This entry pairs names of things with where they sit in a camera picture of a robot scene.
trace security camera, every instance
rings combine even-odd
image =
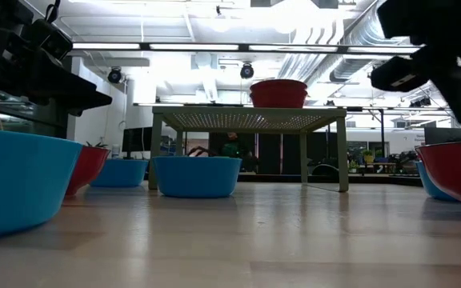
[[[242,79],[250,79],[254,77],[254,68],[252,68],[252,64],[250,63],[243,64],[240,75]]]
[[[112,67],[111,72],[108,74],[108,81],[114,84],[120,84],[124,82],[122,67]]]

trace ceiling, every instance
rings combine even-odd
[[[53,2],[21,1],[42,14],[47,5]],[[256,7],[259,0],[127,0],[124,1],[126,4],[116,4],[118,1],[121,0],[64,0],[55,24],[75,42],[346,44],[348,41],[357,41],[353,38],[356,35],[354,29],[362,28],[361,25],[367,26],[375,17],[375,14],[364,13],[364,19],[357,21],[357,26],[351,27],[354,20],[374,0],[339,0],[342,5],[337,10],[319,9],[310,0],[277,1],[279,3],[272,7]],[[221,15],[216,13],[217,5],[221,6]],[[377,30],[379,27],[376,25],[366,28]],[[395,44],[407,42],[401,39]],[[214,81],[214,87],[218,91],[238,92],[248,91],[251,84],[265,78],[294,78],[309,83],[309,105],[322,105],[330,99],[336,105],[343,106],[403,107],[410,105],[412,99],[425,95],[421,91],[418,91],[419,94],[398,94],[371,88],[367,75],[374,63],[378,64],[385,59],[344,61],[339,55],[330,58],[325,55],[218,52],[212,53],[215,59],[215,63],[212,63],[214,69],[208,75],[201,73],[194,65],[193,54],[92,51],[76,52],[73,55],[84,57],[85,63],[101,74],[109,71],[111,59],[147,58],[150,60],[148,67],[124,67],[123,70],[132,78],[139,78],[144,70],[153,74],[158,95],[173,99],[172,101],[176,95],[182,96],[182,100],[186,101],[189,99],[186,96],[195,96],[197,90],[207,92],[207,77]],[[255,76],[252,79],[242,80],[239,76],[244,62],[251,62],[254,67]],[[353,73],[346,81],[331,81],[329,74],[333,69],[337,71],[344,64],[356,66],[357,63],[358,68],[351,70]],[[445,105],[436,89],[431,86],[425,89],[440,106]],[[220,98],[219,101],[228,102],[225,98]]]

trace plastic bowl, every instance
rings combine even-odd
[[[147,160],[108,159],[93,187],[136,187],[145,178]]]
[[[419,171],[419,175],[421,176],[421,182],[423,182],[423,187],[425,191],[428,193],[428,195],[430,195],[430,197],[432,197],[433,199],[443,201],[458,202],[458,200],[444,193],[444,191],[442,191],[435,184],[433,184],[422,162],[417,162],[416,165],[417,170]]]
[[[241,159],[165,156],[152,159],[161,193],[178,198],[222,198],[234,192]]]
[[[416,148],[433,183],[461,201],[461,142]]]
[[[94,181],[104,167],[109,153],[108,149],[84,146],[67,188],[66,196],[76,195],[79,188]]]
[[[63,139],[0,131],[0,235],[58,213],[81,149]]]
[[[254,107],[262,108],[302,108],[307,85],[287,79],[266,80],[251,86]]]

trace perforated tabletop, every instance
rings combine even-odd
[[[346,117],[343,109],[155,106],[152,111],[174,130],[188,132],[301,134]]]

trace wooden floor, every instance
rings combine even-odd
[[[0,238],[0,287],[456,288],[461,204],[383,185],[240,184],[216,200],[88,189]]]

